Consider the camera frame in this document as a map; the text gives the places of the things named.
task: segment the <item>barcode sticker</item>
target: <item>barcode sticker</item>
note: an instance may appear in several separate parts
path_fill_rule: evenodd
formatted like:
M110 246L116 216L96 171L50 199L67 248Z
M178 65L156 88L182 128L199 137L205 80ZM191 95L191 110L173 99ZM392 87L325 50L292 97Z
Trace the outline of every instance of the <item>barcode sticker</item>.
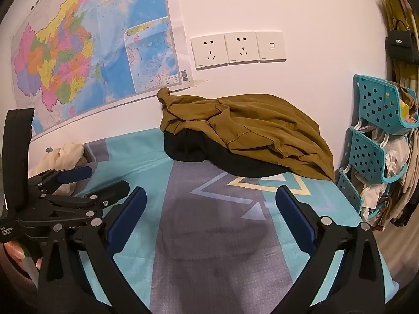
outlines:
M187 72L186 71L182 71L181 73L182 73L182 80L183 81L188 81L188 74L187 74Z

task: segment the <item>finger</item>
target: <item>finger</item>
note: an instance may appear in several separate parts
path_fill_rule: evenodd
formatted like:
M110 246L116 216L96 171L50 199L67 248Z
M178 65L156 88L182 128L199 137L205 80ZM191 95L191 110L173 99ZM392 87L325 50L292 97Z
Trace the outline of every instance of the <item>finger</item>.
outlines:
M38 270L41 270L41 265L42 265L42 258L38 259L38 261L36 262L36 268Z
M25 258L24 250L18 242L7 242L4 244L4 247L7 253L10 255L10 257L14 257L19 260L23 260Z

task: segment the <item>hanging bag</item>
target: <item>hanging bag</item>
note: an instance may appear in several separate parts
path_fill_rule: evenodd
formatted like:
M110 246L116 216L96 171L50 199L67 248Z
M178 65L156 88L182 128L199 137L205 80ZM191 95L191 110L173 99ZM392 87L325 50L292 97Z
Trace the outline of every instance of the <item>hanging bag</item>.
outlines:
M415 34L410 31L403 5L401 4L400 0L398 1L403 12L405 23L394 17L391 0L389 0L393 18L393 30L388 33L388 37L385 39L386 52L387 55L393 60L399 60L407 64L419 66L419 49L417 46ZM398 29L400 23L403 24L405 30Z

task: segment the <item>bed sheet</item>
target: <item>bed sheet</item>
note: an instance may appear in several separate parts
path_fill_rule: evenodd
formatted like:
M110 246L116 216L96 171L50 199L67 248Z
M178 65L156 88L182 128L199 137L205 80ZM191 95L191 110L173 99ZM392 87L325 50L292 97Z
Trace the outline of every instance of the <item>bed sheet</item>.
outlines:
M94 174L77 187L83 195L126 180L131 191L138 185L145 189L146 210L114 260L154 314L274 309L309 259L276 208L280 185L319 216L347 226L361 221L332 182L292 173L236 177L208 161L173 161L163 147L159 129L88 143ZM109 303L87 254L80 256L94 294ZM337 252L314 303L326 298L341 259ZM382 263L388 301L399 286Z

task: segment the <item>white wall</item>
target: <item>white wall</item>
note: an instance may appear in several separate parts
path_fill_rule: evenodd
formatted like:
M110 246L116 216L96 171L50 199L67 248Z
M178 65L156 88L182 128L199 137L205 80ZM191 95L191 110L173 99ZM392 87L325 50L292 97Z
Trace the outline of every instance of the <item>white wall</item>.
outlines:
M353 75L386 76L386 26L380 0L181 0L181 5L188 40L214 33L281 30L288 56L285 63L194 71L195 79L208 82L183 93L207 98L268 93L284 98L319 123L337 168L352 122ZM11 12L5 22L13 19ZM10 69L4 69L10 61L6 28L2 23L0 124L6 109L15 107ZM192 55L190 42L188 46ZM47 147L154 128L160 120L161 106L155 97L92 115L31 143L30 165Z

